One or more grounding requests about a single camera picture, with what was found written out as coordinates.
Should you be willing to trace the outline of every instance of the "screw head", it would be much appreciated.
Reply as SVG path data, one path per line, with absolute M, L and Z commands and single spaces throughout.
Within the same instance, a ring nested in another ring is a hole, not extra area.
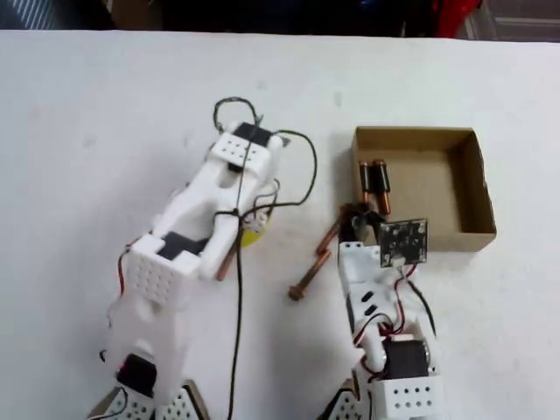
M 297 302 L 298 300 L 304 298 L 304 291 L 298 286 L 290 286 L 288 289 L 288 296 L 291 300 L 295 300 Z

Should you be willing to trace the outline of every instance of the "perforated plastic panel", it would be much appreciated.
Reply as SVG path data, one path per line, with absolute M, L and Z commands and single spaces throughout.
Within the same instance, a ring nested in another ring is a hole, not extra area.
M 358 402 L 351 391 L 340 394 L 335 403 L 329 420 L 365 420 L 359 412 Z
M 440 376 L 394 379 L 374 384 L 375 412 L 379 417 L 409 418 L 443 411 Z
M 132 247 L 127 261 L 127 282 L 149 300 L 161 305 L 180 305 L 186 298 L 181 288 L 186 279 L 198 268 L 196 255 L 181 253 L 173 261 L 166 260 L 157 252 L 164 241 L 145 234 Z
M 194 408 L 189 393 L 184 388 L 169 406 L 159 409 L 156 414 L 156 420 L 198 420 L 201 418 Z
M 108 415 L 118 413 L 123 409 L 123 405 L 126 403 L 124 411 L 118 416 L 111 417 L 111 419 L 150 420 L 151 413 L 154 411 L 153 400 L 145 395 L 138 394 L 130 388 L 123 388 L 126 390 L 128 402 L 127 398 L 124 396 L 124 392 L 120 390 L 103 414 Z
M 120 412 L 126 403 L 124 411 L 118 416 L 111 417 L 112 420 L 151 420 L 155 409 L 153 400 L 130 388 L 124 387 L 124 389 L 128 395 L 128 403 L 124 393 L 119 391 L 103 415 Z M 195 408 L 187 390 L 182 388 L 170 405 L 157 410 L 155 418 L 156 420 L 202 420 L 200 412 L 200 409 Z
M 243 159 L 248 147 L 249 141 L 229 133 L 224 133 L 213 146 L 210 154 L 241 167 L 243 166 Z M 263 169 L 268 166 L 270 159 L 270 152 L 266 148 L 252 143 L 247 161 L 245 162 L 245 168 L 254 173 L 262 173 Z

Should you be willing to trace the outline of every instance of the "black wire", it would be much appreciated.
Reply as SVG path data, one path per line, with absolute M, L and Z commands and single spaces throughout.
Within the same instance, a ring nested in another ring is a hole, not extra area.
M 213 106 L 213 126 L 218 130 L 220 134 L 224 132 L 224 126 L 218 121 L 218 112 L 220 111 L 220 107 L 225 103 L 233 103 L 233 102 L 242 102 L 246 104 L 251 109 L 251 114 L 253 114 L 253 120 L 255 125 L 259 125 L 261 120 L 263 119 L 261 116 L 258 116 L 255 111 L 255 107 L 253 104 L 245 98 L 241 98 L 239 96 L 230 96 L 228 98 L 224 98 L 216 102 Z
M 106 414 L 105 416 L 91 416 L 88 417 L 86 420 L 105 420 L 106 418 L 112 418 L 121 415 L 129 405 L 129 393 L 126 392 L 126 389 L 124 389 L 123 387 L 120 387 L 119 391 L 122 391 L 122 394 L 124 395 L 124 403 L 122 404 L 122 408 L 119 411 L 115 411 L 114 413 L 111 414 Z
M 239 343 L 242 336 L 242 309 L 243 309 L 243 272 L 242 272 L 242 218 L 238 218 L 237 237 L 235 238 L 235 260 L 237 265 L 237 327 L 235 329 L 234 359 L 231 364 L 231 382 L 229 383 L 229 408 L 227 420 L 231 420 L 234 414 L 235 400 L 235 373 L 237 372 L 237 357 L 239 355 Z
M 244 98 L 234 96 L 234 97 L 222 99 L 221 101 L 218 101 L 216 103 L 216 105 L 214 106 L 214 110 L 213 110 L 214 127 L 220 133 L 223 133 L 224 129 L 223 129 L 223 125 L 221 125 L 221 123 L 218 122 L 218 111 L 219 111 L 221 105 L 223 105 L 224 103 L 230 103 L 230 102 L 244 102 L 245 104 L 247 104 L 250 107 L 251 113 L 253 114 L 253 118 L 255 120 L 255 128 L 253 129 L 253 133 L 249 137 L 249 146 L 246 149 L 245 157 L 243 159 L 243 164 L 241 166 L 241 176 L 240 176 L 240 181 L 239 181 L 239 189 L 237 191 L 237 201 L 236 201 L 235 209 L 230 210 L 230 211 L 219 211 L 219 212 L 214 213 L 214 217 L 216 215 L 219 215 L 219 214 L 229 214 L 229 215 L 232 215 L 234 217 L 237 217 L 237 220 L 238 220 L 237 236 L 235 238 L 235 250 L 236 250 L 235 253 L 236 253 L 236 265 L 237 265 L 237 287 L 238 287 L 237 327 L 236 327 L 236 331 L 235 331 L 234 358 L 233 358 L 233 361 L 232 361 L 231 382 L 229 384 L 229 405 L 228 405 L 228 410 L 227 410 L 227 420 L 232 419 L 233 412 L 234 412 L 235 374 L 236 374 L 236 371 L 237 371 L 237 358 L 238 358 L 238 354 L 239 354 L 239 345 L 240 345 L 240 341 L 241 341 L 241 329 L 242 329 L 242 307 L 243 307 L 242 235 L 243 235 L 243 220 L 245 219 L 245 217 L 248 214 L 256 212 L 257 210 L 260 210 L 262 208 L 268 208 L 270 211 L 272 211 L 272 209 L 277 208 L 277 207 L 301 206 L 302 204 L 304 204 L 307 201 L 307 199 L 309 198 L 309 196 L 311 195 L 313 187 L 315 186 L 315 179 L 317 178 L 317 169 L 318 169 L 317 152 L 315 151 L 315 146 L 313 145 L 313 142 L 311 141 L 311 139 L 308 136 L 306 136 L 305 134 L 299 133 L 297 131 L 290 130 L 290 129 L 280 129 L 280 130 L 272 133 L 272 136 L 281 135 L 281 134 L 290 135 L 290 136 L 298 136 L 298 137 L 303 138 L 309 144 L 309 146 L 311 147 L 311 153 L 313 155 L 313 175 L 311 177 L 311 183 L 310 183 L 309 188 L 307 189 L 307 192 L 305 193 L 304 197 L 300 201 L 287 201 L 287 202 L 284 202 L 284 203 L 277 203 L 276 200 L 274 200 L 270 204 L 265 204 L 265 205 L 261 205 L 261 206 L 253 206 L 253 208 L 250 208 L 243 215 L 240 215 L 239 214 L 239 204 L 240 204 L 240 197 L 241 197 L 241 193 L 242 193 L 243 173 L 245 172 L 245 165 L 246 165 L 246 162 L 247 162 L 247 156 L 249 155 L 249 149 L 250 149 L 250 146 L 251 146 L 250 138 L 256 133 L 256 129 L 259 126 L 263 117 L 262 116 L 260 116 L 260 117 L 257 116 L 256 111 L 255 111 L 255 107 L 253 106 L 253 104 L 250 101 L 248 101 Z
M 311 195 L 311 193 L 313 191 L 313 187 L 315 186 L 315 180 L 317 178 L 317 167 L 318 167 L 317 151 L 315 150 L 315 146 L 313 145 L 313 142 L 305 134 L 299 133 L 297 131 L 292 131 L 291 129 L 280 129 L 280 130 L 272 133 L 272 136 L 277 135 L 277 134 L 288 134 L 288 135 L 291 135 L 291 136 L 298 136 L 298 137 L 303 138 L 309 144 L 309 147 L 311 148 L 311 153 L 313 155 L 313 175 L 311 176 L 311 182 L 309 184 L 309 188 L 307 189 L 307 192 L 305 192 L 304 197 L 300 201 L 286 201 L 286 202 L 280 202 L 280 203 L 262 204 L 260 206 L 250 208 L 247 212 L 245 212 L 243 214 L 243 216 L 242 216 L 243 218 L 245 218 L 245 216 L 247 216 L 249 213 L 255 212 L 255 211 L 260 210 L 262 208 L 273 209 L 273 208 L 278 208 L 278 207 L 301 206 L 302 204 L 304 204 L 307 201 L 307 199 L 309 198 L 309 196 Z
M 428 305 L 428 302 L 426 301 L 424 295 L 422 294 L 422 292 L 417 288 L 417 286 L 412 283 L 410 280 L 408 280 L 409 286 L 412 289 L 412 291 L 414 291 L 416 293 L 416 295 L 418 296 L 418 298 L 422 301 L 422 305 L 426 310 L 426 313 L 428 314 L 428 318 L 430 319 L 430 325 L 431 325 L 431 329 L 434 332 L 434 335 L 437 336 L 436 334 L 436 323 L 434 322 L 434 317 L 431 314 L 431 309 L 430 306 Z

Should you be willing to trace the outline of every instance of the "hole pattern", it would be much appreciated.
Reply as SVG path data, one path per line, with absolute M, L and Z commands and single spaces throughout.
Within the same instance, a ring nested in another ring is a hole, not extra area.
M 242 166 L 245 159 L 245 153 L 249 147 L 249 142 L 237 137 L 230 137 L 227 141 L 222 138 L 218 141 L 218 145 L 212 149 L 213 154 L 217 158 L 224 159 L 225 161 Z M 249 154 L 247 155 L 246 166 L 251 168 L 251 165 L 259 166 L 258 160 L 265 158 L 266 149 L 258 144 L 251 144 Z
M 132 419 L 132 420 L 150 420 L 151 414 L 154 410 L 153 402 L 148 398 L 138 396 L 138 394 L 127 390 L 129 400 L 124 408 L 124 411 L 115 418 Z M 104 414 L 110 415 L 120 412 L 124 404 L 123 392 L 119 392 L 116 398 L 108 406 Z
M 177 273 L 145 256 L 134 253 L 131 256 L 133 262 L 127 278 L 146 298 L 165 305 L 170 297 L 170 288 L 178 278 Z
M 167 407 L 164 416 L 156 420 L 191 420 L 198 418 L 196 409 L 186 390 L 181 389 L 177 398 Z
M 405 389 L 403 389 L 402 391 L 404 392 L 404 394 L 408 394 L 408 393 L 410 392 L 408 388 L 405 388 Z M 422 392 L 422 391 L 425 391 L 425 392 L 429 393 L 429 392 L 431 391 L 431 388 L 430 388 L 430 387 L 426 387 L 426 388 L 424 388 L 423 390 L 420 389 L 420 388 L 414 388 L 414 391 L 415 391 L 416 393 L 420 393 L 420 392 Z M 399 393 L 400 393 L 400 389 L 393 389 L 393 394 L 398 395 Z M 431 407 L 431 405 L 433 404 L 432 400 L 426 400 L 426 401 L 423 402 L 423 401 L 420 401 L 420 400 L 418 399 L 418 400 L 416 400 L 415 402 L 407 401 L 407 402 L 404 404 L 404 407 L 407 408 L 407 409 L 409 409 L 410 407 L 413 406 L 413 404 L 416 405 L 417 407 L 422 407 L 423 403 L 425 403 L 428 407 Z M 400 408 L 402 408 L 402 407 L 403 407 L 403 406 L 402 406 L 399 402 L 396 402 L 396 403 L 395 403 L 395 408 L 396 408 L 396 409 L 400 409 Z
M 333 414 L 336 420 L 361 420 L 360 414 L 356 412 L 355 398 L 350 395 L 339 400 L 339 407 Z

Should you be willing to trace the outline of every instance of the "yellow object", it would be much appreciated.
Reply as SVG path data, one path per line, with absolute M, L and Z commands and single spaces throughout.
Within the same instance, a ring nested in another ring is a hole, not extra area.
M 257 234 L 252 230 L 246 230 L 245 232 L 243 232 L 243 236 L 241 237 L 241 246 L 248 247 L 252 243 L 257 242 L 261 238 L 261 236 L 264 235 L 264 232 L 266 232 L 266 228 L 263 229 L 260 234 Z

